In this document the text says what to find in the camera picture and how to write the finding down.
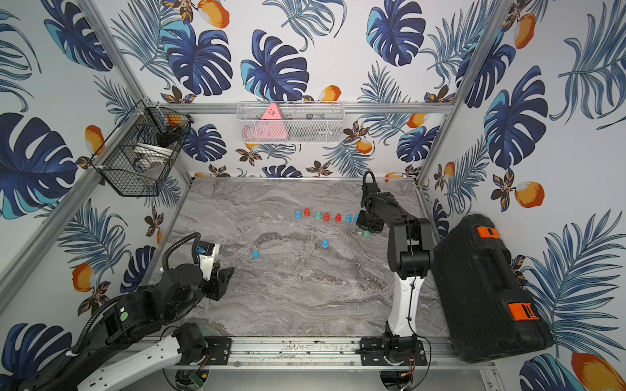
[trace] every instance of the marble tabletop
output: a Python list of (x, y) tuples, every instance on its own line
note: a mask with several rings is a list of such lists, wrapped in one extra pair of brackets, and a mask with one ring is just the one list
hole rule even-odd
[[(419, 216), (413, 181), (379, 186)], [(204, 299), (184, 321), (238, 337), (382, 334), (393, 295), (389, 230), (364, 238), (354, 222), (346, 223), (348, 213), (359, 212), (360, 200), (361, 182), (355, 180), (195, 180), (167, 246), (198, 231), (203, 240), (221, 244), (218, 260), (235, 273), (220, 301)], [(295, 211), (304, 208), (312, 216), (297, 219)], [(331, 220), (316, 220), (316, 211), (329, 212)], [(170, 266), (190, 262), (190, 248), (175, 251)], [(155, 268), (150, 281), (159, 278)], [(420, 335), (449, 335), (430, 274), (416, 323)]]

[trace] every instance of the leaf pattern wallpaper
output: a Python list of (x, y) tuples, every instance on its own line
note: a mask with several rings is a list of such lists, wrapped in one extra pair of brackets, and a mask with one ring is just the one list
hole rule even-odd
[[(234, 115), (198, 114), (180, 156), (197, 178), (367, 170), (421, 178), (439, 236), (468, 213), (484, 213), (508, 232), (511, 269), (555, 336), (546, 352), (498, 361), (505, 388), (623, 390), (626, 228), (614, 172), (626, 118), (626, 3), (515, 0), (469, 95), (458, 97), (495, 4), (97, 5), (152, 101), (458, 100), (461, 119), (429, 172), (422, 169), (440, 114), (349, 114), (341, 142), (328, 145), (247, 144)], [(74, 0), (2, 5), (0, 46), (0, 225), (13, 244), (5, 250), (10, 260), (63, 202), (134, 99)], [(137, 289), (186, 189), (180, 173), (156, 197), (121, 199), (104, 182), (96, 187), (2, 314), (11, 320), (0, 323), (0, 385), (36, 373), (71, 345), (89, 314)], [(59, 292), (65, 305), (57, 310)], [(23, 310), (34, 303), (41, 311)]]
[[(153, 101), (450, 103), (460, 80), (459, 66), (469, 61), (494, 4), (114, 0), (100, 7), (100, 13)], [(487, 86), (494, 89), (493, 74), (501, 76), (501, 64), (512, 61), (515, 49), (500, 46), (491, 68), (484, 69), (477, 94)], [(424, 77), (416, 78), (416, 72)], [(128, 111), (123, 86), (103, 77), (98, 86), (108, 110), (117, 116)], [(490, 93), (483, 91), (482, 99)], [(196, 114), (194, 119), (182, 155), (192, 176), (268, 176), (270, 167), (284, 165), (303, 177), (315, 177), (321, 174), (307, 169), (319, 161), (320, 167), (328, 164), (321, 176), (360, 176), (373, 170), (388, 178), (414, 178), (443, 116), (347, 116), (344, 129), (357, 121), (367, 133), (333, 145), (245, 145), (234, 116)]]
[[(88, 170), (88, 157), (101, 152), (105, 139), (135, 104), (78, 2), (9, 3), (0, 6), (0, 273), (64, 202)], [(122, 38), (125, 32), (149, 26), (130, 22), (140, 17), (128, 10), (131, 6), (142, 12), (156, 9), (163, 23), (174, 21), (173, 13), (162, 12), (161, 2), (155, 4), (136, 0), (125, 5), (120, 13), (128, 19), (117, 35)], [(145, 40), (129, 43), (137, 45), (140, 58), (155, 57), (146, 62), (146, 69), (163, 76), (158, 79), (163, 87), (163, 80), (169, 80), (169, 93), (164, 93), (192, 100), (187, 94), (177, 97), (173, 84), (180, 73), (171, 71), (167, 50), (150, 51), (152, 46), (143, 45), (151, 38), (160, 42), (160, 33), (160, 28), (156, 36), (142, 31)], [(183, 43), (175, 43), (171, 56), (187, 61), (214, 53), (220, 45), (212, 38), (203, 41), (203, 36), (192, 44), (190, 36), (180, 36)], [(220, 153), (219, 138), (213, 139), (200, 133), (194, 143), (202, 154)], [(137, 289), (157, 249), (165, 244), (186, 189), (185, 178), (174, 171), (156, 197), (121, 198), (104, 182), (96, 186), (0, 315), (0, 387), (35, 375), (75, 342), (101, 305)], [(149, 225), (145, 218), (152, 218), (153, 211), (156, 217)], [(149, 227), (153, 234), (146, 236)]]
[[(475, 10), (491, 5), (428, 36), (443, 86), (462, 79), (481, 34)], [(422, 173), (433, 230), (443, 238), (467, 214), (491, 218), (553, 334), (549, 349), (496, 361), (507, 390), (626, 389), (623, 183), (606, 169), (621, 166), (626, 141), (624, 14), (621, 0), (516, 0), (460, 125)]]

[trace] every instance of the wire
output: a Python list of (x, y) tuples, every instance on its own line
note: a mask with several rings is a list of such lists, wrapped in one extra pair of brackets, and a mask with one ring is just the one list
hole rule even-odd
[(204, 362), (202, 363), (202, 365), (201, 365), (201, 366), (199, 366), (199, 367), (198, 367), (198, 369), (196, 369), (195, 371), (193, 371), (193, 372), (191, 373), (191, 375), (193, 375), (194, 373), (196, 373), (196, 372), (198, 372), (199, 370), (201, 370), (202, 368), (204, 368), (204, 366), (207, 364), (208, 360), (211, 358), (211, 351), (210, 351), (210, 350), (207, 350), (207, 351), (208, 351), (208, 354), (207, 354), (207, 358), (206, 358), (206, 360), (204, 360)]
[[(413, 241), (411, 239), (411, 234), (409, 233), (409, 247), (411, 249), (411, 260), (413, 260)], [(418, 279), (418, 274), (416, 273), (416, 270), (413, 269), (413, 272), (415, 273), (415, 277), (413, 278), (413, 282), (411, 283), (411, 296), (409, 296), (409, 313), (406, 316), (406, 320), (407, 320), (407, 324), (409, 325), (409, 328), (411, 329), (411, 332), (414, 333), (418, 338), (424, 338), (427, 342), (428, 342), (428, 366), (426, 367), (426, 372), (424, 372), (424, 376), (422, 376), (422, 379), (413, 387), (411, 387), (408, 391), (413, 391), (414, 389), (418, 388), (420, 384), (422, 384), (422, 382), (424, 381), (424, 379), (426, 378), (426, 375), (428, 374), (428, 370), (430, 369), (430, 363), (433, 359), (433, 349), (432, 346), (430, 344), (430, 341), (428, 340), (428, 338), (426, 337), (422, 337), (421, 335), (417, 334), (415, 332), (415, 330), (413, 330), (413, 326), (411, 326), (411, 302), (413, 300), (413, 290), (415, 290), (415, 281)], [(402, 390), (404, 390), (408, 385), (410, 385), (411, 382), (409, 382), (407, 385), (405, 385)]]
[(163, 368), (162, 371), (163, 371), (163, 377), (165, 377), (165, 381), (167, 382), (167, 384), (169, 384), (171, 388), (174, 388), (176, 391), (178, 391), (178, 388), (172, 385), (172, 383), (170, 382), (170, 379), (167, 378), (167, 375), (165, 374), (165, 368)]
[(372, 172), (372, 170), (367, 170), (363, 174), (363, 186), (365, 186), (365, 178), (367, 178), (367, 174), (370, 174), (372, 176), (372, 181), (374, 181), (374, 183), (376, 183), (376, 178), (374, 177), (374, 173)]
[[(171, 328), (176, 328), (178, 326), (167, 326), (163, 332), (161, 333), (161, 337), (159, 337), (159, 341), (163, 339), (163, 335), (165, 334), (165, 332)], [(170, 385), (171, 388), (175, 389), (176, 391), (178, 391), (178, 388), (176, 388), (176, 386), (172, 385), (172, 383), (170, 383), (170, 379), (167, 378), (167, 375), (165, 374), (165, 368), (162, 369), (163, 371), (163, 377), (165, 377), (165, 380), (167, 381), (167, 384)]]
[(413, 355), (411, 356), (411, 358), (409, 358), (409, 363), (412, 363), (412, 364), (413, 364), (413, 365), (411, 366), (411, 371), (410, 371), (410, 372), (405, 372), (405, 373), (403, 373), (402, 375), (400, 375), (401, 377), (405, 377), (405, 376), (408, 376), (408, 375), (412, 375), (412, 374), (413, 374), (413, 372), (415, 372), (415, 367), (416, 367), (416, 364), (415, 364), (415, 357), (414, 357)]

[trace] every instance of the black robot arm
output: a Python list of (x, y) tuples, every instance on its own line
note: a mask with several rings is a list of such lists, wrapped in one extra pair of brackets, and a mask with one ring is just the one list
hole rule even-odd
[[(194, 239), (194, 263), (170, 268), (169, 255), (191, 239)], [(234, 269), (219, 270), (219, 263), (214, 263), (213, 269), (207, 270), (210, 277), (203, 276), (198, 264), (202, 263), (202, 255), (213, 258), (217, 255), (217, 252), (204, 254), (205, 249), (212, 248), (209, 244), (212, 243), (200, 242), (199, 233), (176, 242), (163, 254), (163, 275), (156, 285), (140, 287), (137, 292), (109, 300), (91, 316), (73, 347), (53, 359), (37, 376), (7, 384), (2, 391), (74, 390), (111, 357), (158, 332), (162, 326), (183, 318), (204, 297), (219, 300)], [(206, 342), (195, 323), (183, 324), (172, 335), (180, 346), (180, 363), (196, 362), (205, 354)]]
[[(373, 182), (366, 183), (367, 174)], [(396, 201), (393, 194), (381, 193), (374, 173), (363, 175), (363, 196), (357, 225), (363, 230), (381, 232), (389, 227), (387, 261), (392, 272), (402, 280), (407, 277), (424, 278), (433, 259), (434, 241), (428, 219), (417, 218), (408, 213)]]

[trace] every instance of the palm leaf print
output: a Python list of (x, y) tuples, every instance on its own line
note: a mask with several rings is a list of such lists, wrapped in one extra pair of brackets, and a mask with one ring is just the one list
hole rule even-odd
[(441, 88), (444, 84), (451, 84), (452, 78), (456, 76), (461, 61), (467, 54), (470, 46), (478, 42), (480, 34), (487, 21), (491, 18), (496, 1), (478, 0), (478, 3), (471, 3), (468, 12), (463, 15), (463, 10), (459, 11), (459, 19), (442, 19), (443, 31), (437, 29), (439, 36), (428, 34), (433, 41), (433, 49), (422, 49), (422, 53), (428, 53), (434, 57), (434, 64), (428, 69), (435, 68), (441, 77), (441, 83), (436, 88)]
[(356, 143), (339, 143), (339, 145), (332, 148), (326, 146), (323, 148), (330, 151), (324, 156), (328, 156), (332, 166), (338, 168), (343, 176), (352, 178), (363, 176), (365, 171), (369, 170), (367, 162), (372, 160), (372, 157), (371, 155), (362, 155), (358, 152)]
[[(550, 119), (561, 118), (569, 109), (570, 115), (567, 118), (569, 121), (578, 106), (578, 99), (583, 114), (591, 119), (604, 118), (622, 105), (626, 99), (625, 14), (626, 7), (622, 7), (621, 0), (615, 0), (607, 20), (607, 6), (602, 3), (602, 16), (597, 24), (593, 15), (587, 15), (588, 30), (585, 44), (582, 45), (577, 38), (565, 40), (565, 43), (574, 49), (576, 59), (570, 72), (558, 75), (560, 78), (567, 76), (565, 107), (560, 113), (550, 115)], [(614, 96), (614, 87), (617, 87), (617, 96)], [(602, 108), (605, 100), (612, 109)], [(593, 105), (596, 117), (590, 109), (590, 104)]]
[(143, 206), (149, 205), (160, 208), (164, 206), (166, 208), (173, 208), (180, 201), (180, 187), (178, 186), (178, 179), (168, 176), (161, 188), (159, 189), (158, 196), (144, 197)]
[[(372, 65), (372, 73), (367, 73), (369, 83), (363, 84), (361, 91), (363, 95), (359, 97), (359, 102), (367, 103), (408, 103), (411, 100), (405, 95), (402, 97), (402, 91), (396, 84), (395, 80), (389, 76), (386, 71), (387, 67), (381, 70), (378, 62), (376, 69)], [(372, 137), (382, 138), (382, 143), (387, 144), (387, 139), (398, 133), (404, 133), (402, 128), (411, 118), (411, 113), (373, 113), (364, 114), (363, 127), (369, 127), (369, 134)]]
[(489, 154), (487, 153), (487, 143), (481, 136), (461, 158), (461, 162), (457, 160), (456, 172), (448, 181), (448, 192), (445, 194), (448, 198), (450, 213), (461, 214), (467, 207), (466, 214), (470, 212), (472, 206), (472, 198), (476, 199), (474, 187), (478, 186), (478, 182), (485, 180), (487, 173), (485, 167), (489, 164)]
[(168, 23), (180, 20), (177, 9), (163, 7), (161, 0), (131, 0), (129, 14), (121, 12), (120, 21), (113, 20), (117, 33), (113, 37), (128, 49), (123, 54), (137, 59), (141, 63), (140, 71), (149, 70), (166, 83), (170, 89), (174, 73), (168, 64), (161, 42), (160, 31)]
[(315, 47), (313, 35), (327, 36), (335, 26), (335, 14), (324, 3), (334, 3), (344, 8), (341, 24), (334, 38), (346, 21), (347, 7), (344, 0), (265, 0), (263, 5), (277, 6), (285, 13), (287, 20), (281, 27), (289, 23), (294, 32), (304, 39), (304, 47), (300, 51), (306, 51), (309, 40)]
[[(98, 276), (96, 285), (100, 284), (100, 277), (106, 269), (113, 271), (124, 254), (131, 256), (125, 245), (126, 231), (128, 226), (124, 219), (116, 213), (108, 213), (109, 208), (98, 214), (96, 208), (91, 207), (89, 199), (65, 227), (61, 236), (57, 239), (61, 243), (59, 247), (68, 254), (76, 255), (68, 263), (87, 263)], [(111, 225), (113, 219), (119, 219), (124, 224)]]
[(537, 20), (541, 21), (546, 13), (546, 9), (548, 8), (548, 3), (550, 1), (551, 0), (533, 0), (533, 2), (526, 9), (526, 12), (535, 14)]
[(608, 349), (611, 347), (624, 349), (605, 335), (617, 327), (590, 322), (592, 319), (617, 319), (613, 315), (593, 311), (613, 300), (607, 294), (617, 288), (617, 285), (608, 282), (619, 275), (608, 275), (606, 271), (621, 266), (603, 261), (617, 258), (614, 250), (626, 250), (616, 243), (626, 235), (610, 235), (622, 213), (607, 227), (610, 213), (610, 210), (606, 212), (595, 226), (595, 215), (591, 216), (584, 231), (572, 223), (576, 235), (575, 247), (567, 225), (563, 227), (561, 236), (551, 232), (550, 237), (545, 238), (548, 253), (543, 252), (543, 262), (529, 257), (533, 266), (521, 269), (522, 273), (530, 272), (538, 282), (538, 285), (529, 282), (526, 289), (535, 297), (540, 317), (549, 324), (554, 334), (557, 357), (559, 347), (599, 357), (602, 357), (600, 352), (615, 357)]
[(114, 84), (106, 77), (102, 80), (96, 76), (98, 92), (106, 99), (106, 107), (109, 113), (115, 115), (115, 124), (119, 123), (128, 113), (133, 111), (135, 101), (126, 87), (121, 84)]
[(283, 159), (284, 165), (290, 160), (288, 155), (295, 153), (295, 144), (261, 144), (259, 145), (260, 153), (267, 153), (267, 158)]

